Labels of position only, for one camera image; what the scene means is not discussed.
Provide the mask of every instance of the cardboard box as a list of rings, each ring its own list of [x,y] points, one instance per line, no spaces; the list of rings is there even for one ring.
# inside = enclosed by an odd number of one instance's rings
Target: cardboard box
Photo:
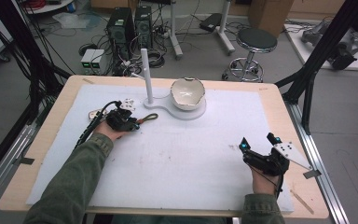
[[[134,12],[137,5],[138,0],[91,0],[93,8],[130,7]]]
[[[278,37],[294,0],[253,0],[248,20],[252,27]]]
[[[295,0],[288,18],[322,20],[334,17],[345,0]]]
[[[248,15],[249,7],[250,5],[231,3],[228,10],[228,15],[246,16]]]

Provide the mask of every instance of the chair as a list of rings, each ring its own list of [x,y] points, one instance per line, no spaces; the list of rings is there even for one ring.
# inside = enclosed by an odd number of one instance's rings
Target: chair
[[[269,53],[275,50],[277,38],[267,31],[249,28],[238,32],[237,43],[249,50],[249,54],[247,58],[233,60],[222,75],[222,79],[227,80],[228,76],[232,75],[240,81],[263,82],[263,67],[253,58],[255,53]]]

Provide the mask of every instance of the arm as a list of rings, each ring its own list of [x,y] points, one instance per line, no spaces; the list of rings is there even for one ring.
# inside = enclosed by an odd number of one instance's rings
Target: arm
[[[113,142],[123,134],[110,129],[106,122],[95,128],[48,183],[24,223],[81,223]]]
[[[254,194],[245,196],[241,223],[284,223],[275,197],[277,176],[262,176],[252,168]]]

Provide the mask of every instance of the green sleeve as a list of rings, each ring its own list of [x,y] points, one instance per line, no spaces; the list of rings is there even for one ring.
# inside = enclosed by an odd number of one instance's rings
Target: green sleeve
[[[241,223],[284,223],[284,219],[275,196],[269,194],[246,195]]]
[[[24,223],[81,223],[112,148],[112,141],[100,133],[78,146],[28,211]]]

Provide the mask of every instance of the bowl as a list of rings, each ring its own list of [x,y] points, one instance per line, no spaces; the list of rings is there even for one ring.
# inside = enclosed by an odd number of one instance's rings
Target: bowl
[[[171,85],[171,99],[173,104],[182,110],[195,110],[203,103],[205,88],[193,77],[182,77]]]

